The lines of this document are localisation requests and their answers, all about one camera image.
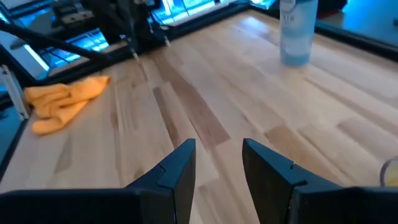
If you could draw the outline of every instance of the orange cloth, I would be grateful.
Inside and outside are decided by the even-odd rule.
[[[33,132],[48,134],[63,128],[90,99],[104,91],[108,80],[109,77],[89,77],[70,86],[55,84],[26,88],[27,102],[35,107],[40,118],[47,118],[36,121]]]

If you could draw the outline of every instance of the wood grain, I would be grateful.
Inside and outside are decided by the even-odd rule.
[[[247,11],[134,60],[63,130],[31,117],[0,192],[119,188],[186,138],[197,140],[190,223],[258,223],[244,177],[254,138],[337,184],[378,185],[397,156],[398,65],[315,35],[310,63],[286,68],[279,22]]]

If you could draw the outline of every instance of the metal rod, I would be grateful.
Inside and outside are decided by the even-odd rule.
[[[24,39],[25,41],[31,40],[33,42],[38,42],[39,43],[38,45],[40,45],[41,42],[46,42],[47,44],[51,44],[55,48],[65,50],[67,52],[71,52],[86,57],[88,59],[102,60],[102,61],[109,60],[109,58],[105,54],[91,50],[86,50],[81,47],[65,43],[62,40],[54,39],[52,37],[47,37],[46,35],[21,28],[13,24],[7,24],[4,21],[0,21],[0,30],[15,35],[21,39]]]

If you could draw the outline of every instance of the clear bottle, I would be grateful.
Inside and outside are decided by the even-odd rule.
[[[308,63],[318,0],[280,0],[280,60],[289,67]]]

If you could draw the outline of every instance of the black metal frame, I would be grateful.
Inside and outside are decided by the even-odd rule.
[[[243,167],[260,223],[396,223],[396,187],[347,187],[311,173],[253,139]]]
[[[187,35],[193,31],[201,29],[202,27],[206,27],[210,24],[216,23],[222,19],[226,19],[230,16],[233,16],[237,13],[246,11],[246,10],[255,10],[260,13],[266,14],[271,17],[279,18],[279,12],[273,10],[267,10],[261,8],[255,4],[250,4],[248,2],[233,2],[230,3],[226,7],[222,7],[215,11],[212,11],[208,14],[199,16],[190,21],[184,22],[183,24],[177,25],[173,27],[171,32],[167,34],[169,40],[174,40],[184,35]],[[385,44],[382,42],[378,42],[376,40],[354,34],[352,32],[348,32],[345,30],[336,29],[328,24],[322,23],[320,21],[317,22],[315,32],[326,37],[335,39],[337,41],[353,45],[355,47],[361,48],[368,52],[371,52],[376,55],[380,55],[389,60],[393,60],[398,62],[398,47]],[[137,51],[138,54],[143,54],[146,52],[150,52],[151,50],[162,47],[163,43],[154,43],[152,45],[147,45],[144,48],[140,48]],[[87,62],[83,62],[77,66],[64,70],[62,72],[57,73],[56,75],[52,75],[51,77],[47,77],[43,80],[36,80],[32,78],[30,75],[27,75],[26,70],[16,61],[11,55],[6,54],[7,63],[10,63],[11,70],[15,73],[19,83],[22,87],[26,86],[41,86],[41,85],[51,85],[54,83],[70,83],[81,77],[87,76],[89,74],[98,72],[108,66],[111,66],[115,63],[121,62],[123,60],[127,60],[132,58],[131,50],[128,46],[121,47],[120,49],[114,50],[108,54],[106,54],[109,60],[104,62],[96,62],[94,60],[89,60]],[[3,97],[0,98],[0,102],[5,102],[5,105],[10,105],[9,100]]]
[[[2,223],[188,224],[196,176],[188,139],[123,189],[15,190],[0,194]]]

